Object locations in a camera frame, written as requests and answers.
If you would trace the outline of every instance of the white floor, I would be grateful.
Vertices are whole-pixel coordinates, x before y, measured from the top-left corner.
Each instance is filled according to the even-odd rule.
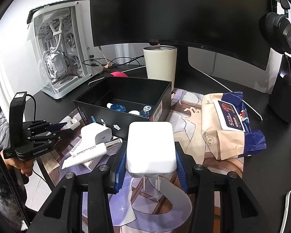
[[[43,177],[37,162],[34,163],[33,169],[37,174]],[[42,204],[51,193],[50,188],[47,183],[45,183],[35,173],[29,177],[29,182],[25,187],[27,191],[27,201],[25,205],[30,209],[39,211]]]

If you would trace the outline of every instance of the screw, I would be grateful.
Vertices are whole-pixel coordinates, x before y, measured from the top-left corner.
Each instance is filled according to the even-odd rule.
[[[197,170],[197,171],[201,171],[201,170],[203,170],[203,166],[202,165],[200,165],[200,164],[197,164],[197,165],[195,165],[194,166],[194,168]]]
[[[66,173],[65,177],[66,177],[67,179],[71,179],[71,178],[73,177],[73,175],[74,175],[73,172],[68,172],[68,173]]]
[[[229,175],[231,178],[237,178],[237,173],[235,173],[235,172],[229,172],[228,175]]]
[[[108,168],[109,168],[109,167],[108,167],[107,165],[101,165],[101,166],[99,167],[99,170],[100,170],[100,171],[106,171]]]

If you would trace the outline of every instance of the black screen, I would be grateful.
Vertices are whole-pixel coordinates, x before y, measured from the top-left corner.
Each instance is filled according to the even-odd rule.
[[[216,51],[266,69],[261,35],[271,0],[90,0],[95,46],[174,43]]]

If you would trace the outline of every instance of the black desk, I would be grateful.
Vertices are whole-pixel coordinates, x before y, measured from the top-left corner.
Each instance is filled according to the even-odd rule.
[[[118,68],[121,71],[127,69],[126,66]],[[108,73],[110,71],[103,72],[93,80],[104,77]],[[131,77],[146,78],[145,68],[136,69],[127,74]],[[268,107],[268,94],[223,79],[218,79],[218,81],[233,91],[243,91],[244,100],[263,117],[263,122],[259,122],[251,115],[252,111],[247,109],[251,128],[260,129],[264,133],[267,149],[259,155],[245,158],[243,180],[265,210],[274,232],[279,232],[283,219],[285,196],[291,190],[291,124],[280,120]],[[75,109],[73,100],[90,86],[88,86],[88,82],[85,82],[60,100],[54,100],[42,91],[38,92],[34,95],[37,102],[37,120],[60,122]],[[201,94],[227,92],[222,86],[197,71],[178,76],[176,87]],[[28,120],[32,119],[33,103],[31,101],[26,105],[25,116]]]

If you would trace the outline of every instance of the human hand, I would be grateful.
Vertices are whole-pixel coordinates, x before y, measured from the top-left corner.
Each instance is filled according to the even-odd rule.
[[[199,124],[201,122],[201,111],[199,109],[196,109],[194,107],[186,108],[184,111],[190,111],[191,116],[190,117],[181,117],[183,120],[189,120],[191,123],[194,123],[195,125]]]
[[[4,159],[3,151],[1,151],[0,154],[8,169],[10,169],[13,166],[17,169],[20,169],[20,172],[22,174],[25,174],[27,177],[32,175],[34,159],[24,162],[19,160],[18,158]]]

